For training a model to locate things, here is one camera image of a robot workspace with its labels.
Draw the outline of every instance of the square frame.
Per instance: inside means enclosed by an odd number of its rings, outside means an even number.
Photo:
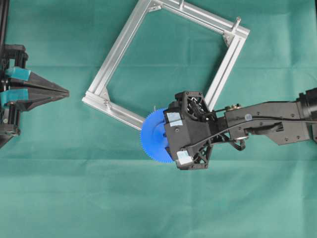
[[[222,35],[225,44],[228,46],[222,63],[205,95],[205,101],[210,111],[213,110],[250,33],[249,29],[239,26],[240,17],[237,17],[235,22],[231,22],[184,0],[139,0],[86,92],[85,97],[82,99],[85,104],[137,130],[141,130],[145,119],[111,102],[106,86],[145,16],[152,11],[161,9],[166,9]]]

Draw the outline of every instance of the blue gear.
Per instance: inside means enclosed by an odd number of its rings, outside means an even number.
[[[145,119],[141,130],[141,143],[145,153],[152,159],[162,163],[171,163],[173,160],[165,150],[168,147],[168,141],[164,136],[164,110],[156,110]]]

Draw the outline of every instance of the green cloth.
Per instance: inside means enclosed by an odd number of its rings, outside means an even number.
[[[21,116],[0,152],[1,238],[312,238],[317,145],[251,136],[210,168],[152,161],[139,132],[81,102],[137,0],[11,0],[7,44],[70,98]],[[251,29],[216,105],[288,101],[317,87],[314,0],[188,0]],[[109,84],[142,116],[183,90],[206,93],[222,37],[166,10],[147,15]]]

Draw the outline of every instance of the blue tape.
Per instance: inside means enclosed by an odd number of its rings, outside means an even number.
[[[12,89],[0,93],[1,106],[8,102],[29,100],[29,92],[27,88]]]
[[[24,81],[28,81],[31,71],[20,67],[8,68],[5,74],[10,78],[16,78]]]

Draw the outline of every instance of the cable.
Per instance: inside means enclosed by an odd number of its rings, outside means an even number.
[[[224,130],[222,130],[222,131],[220,131],[220,132],[218,132],[218,133],[216,133],[216,134],[214,134],[214,135],[211,135],[211,136],[209,136],[209,137],[207,137],[207,138],[205,138],[205,139],[203,139],[203,140],[201,140],[201,141],[198,141],[198,142],[195,143],[195,144],[185,146],[185,148],[191,148],[191,147],[197,146],[197,145],[199,145],[200,143],[203,143],[203,142],[205,142],[205,141],[207,141],[207,140],[210,140],[210,139],[212,139],[212,138],[214,138],[214,137],[216,137],[216,136],[218,136],[218,135],[220,135],[220,134],[222,134],[222,133],[225,133],[225,132],[229,131],[229,130],[232,129],[232,128],[235,128],[235,127],[238,127],[238,126],[241,126],[241,125],[244,125],[244,124],[248,124],[248,123],[253,122],[253,121],[317,123],[317,121],[313,121],[313,120],[298,120],[298,119],[279,119],[279,120],[277,120],[277,119],[256,119],[256,120],[254,120],[254,119],[253,119],[253,120],[244,121],[244,122],[242,122],[242,123],[239,123],[239,124],[230,126],[230,127],[228,127],[227,129],[224,129]]]

